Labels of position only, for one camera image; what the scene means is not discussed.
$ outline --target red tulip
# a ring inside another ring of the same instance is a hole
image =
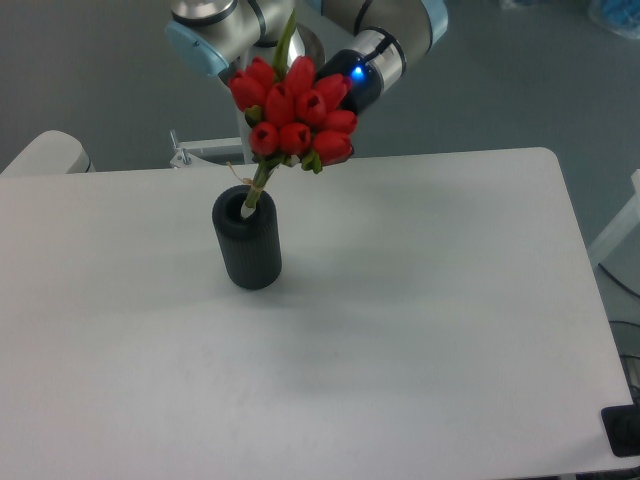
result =
[[[303,123],[290,123],[280,129],[280,148],[288,155],[301,155],[311,145],[311,130]]]
[[[316,77],[316,67],[310,57],[298,57],[294,60],[289,73],[284,77],[284,84],[297,98],[311,90]]]
[[[254,105],[264,106],[267,91],[255,78],[250,77],[246,72],[239,70],[231,80],[229,80],[231,95],[240,111]]]
[[[351,139],[344,132],[325,130],[313,139],[313,149],[320,155],[323,166],[346,161],[353,154]]]
[[[335,130],[336,132],[353,133],[358,125],[358,117],[349,110],[334,110],[327,113],[324,122],[320,125],[322,130]]]
[[[271,155],[279,143],[278,129],[268,122],[260,122],[249,134],[249,145],[256,155]]]
[[[283,83],[276,83],[269,90],[264,105],[264,115],[276,128],[282,128],[295,120],[295,98]]]
[[[303,93],[296,100],[296,117],[312,127],[319,126],[327,116],[324,98],[315,90]]]
[[[336,73],[318,80],[313,89],[324,97],[327,112],[333,112],[351,89],[351,79]]]
[[[276,72],[262,57],[255,57],[247,67],[247,75],[260,82],[265,92],[273,86]]]

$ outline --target white chair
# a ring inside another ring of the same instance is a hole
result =
[[[66,133],[51,130],[27,145],[0,175],[26,177],[95,171],[78,140]]]

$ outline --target blue led light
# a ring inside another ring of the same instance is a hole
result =
[[[351,72],[351,78],[354,80],[362,80],[364,78],[364,70],[362,70],[362,67],[354,68],[353,72]]]

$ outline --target string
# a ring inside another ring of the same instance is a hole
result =
[[[236,171],[234,170],[233,165],[231,165],[231,162],[227,162],[227,167],[231,169],[231,171],[233,172],[233,175],[240,181],[240,183],[242,183],[243,185],[249,185],[252,190],[255,190],[258,193],[264,192],[264,187],[262,188],[256,187],[253,183],[253,180],[251,180],[250,178],[240,178],[236,173]]]

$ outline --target green leaf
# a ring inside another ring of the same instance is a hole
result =
[[[276,168],[278,165],[284,162],[284,158],[284,153],[279,153],[275,157],[270,158],[269,160],[265,160],[264,164],[269,170],[271,170],[272,168]]]
[[[309,150],[309,153],[307,153],[304,158],[302,158],[300,161],[302,163],[302,169],[307,172],[309,170],[311,170],[311,165],[313,164],[313,159],[315,157],[318,157],[318,153],[315,150]]]
[[[291,37],[296,31],[296,11],[295,9],[291,12],[291,16],[287,21],[287,25],[284,27],[284,32],[282,32],[282,36],[280,40],[278,40],[278,45],[276,46],[276,50],[273,54],[273,69],[278,76],[278,80],[284,80],[284,76],[287,73],[287,57],[289,55],[289,44],[291,43]]]
[[[313,168],[313,173],[316,175],[322,171],[322,162],[320,161],[320,156],[318,154],[313,157],[311,168]]]
[[[255,127],[262,121],[262,107],[254,105],[251,108],[247,108],[244,111],[244,119],[251,128]]]

